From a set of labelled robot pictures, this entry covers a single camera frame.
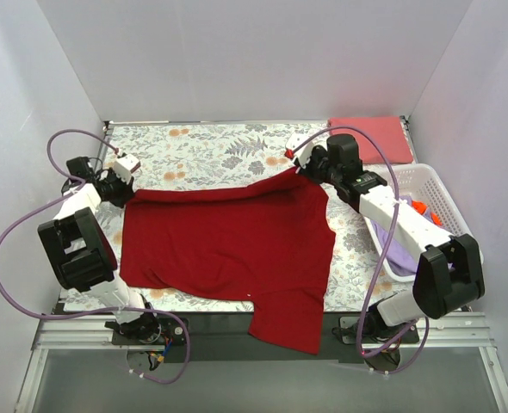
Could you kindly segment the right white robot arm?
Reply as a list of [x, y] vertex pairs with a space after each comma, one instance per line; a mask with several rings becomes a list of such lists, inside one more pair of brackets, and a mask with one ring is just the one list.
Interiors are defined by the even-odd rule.
[[352, 135], [332, 135], [325, 145], [291, 138], [286, 156], [300, 174], [332, 185], [343, 202], [386, 228], [418, 265], [412, 289], [370, 306], [357, 324], [359, 331], [387, 342], [403, 324], [422, 317], [439, 319], [484, 295], [477, 241], [431, 223], [399, 197], [397, 184], [388, 185], [377, 173], [364, 169]]

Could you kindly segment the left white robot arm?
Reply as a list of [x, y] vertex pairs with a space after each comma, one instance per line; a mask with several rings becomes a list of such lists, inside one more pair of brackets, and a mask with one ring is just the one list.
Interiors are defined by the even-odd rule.
[[117, 273], [118, 263], [96, 220], [103, 202], [123, 208], [133, 197], [133, 173], [140, 161], [131, 154], [117, 157], [112, 167], [95, 171], [87, 157], [66, 162], [71, 179], [54, 219], [38, 227], [38, 235], [59, 284], [109, 307], [115, 332], [151, 344], [161, 336], [162, 324], [151, 305]]

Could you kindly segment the dark red t shirt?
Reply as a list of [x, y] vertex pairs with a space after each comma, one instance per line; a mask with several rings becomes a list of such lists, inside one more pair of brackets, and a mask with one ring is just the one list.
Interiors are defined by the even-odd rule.
[[335, 244], [327, 203], [294, 170], [243, 188], [141, 189], [125, 208], [121, 278], [249, 301], [252, 336], [317, 354]]

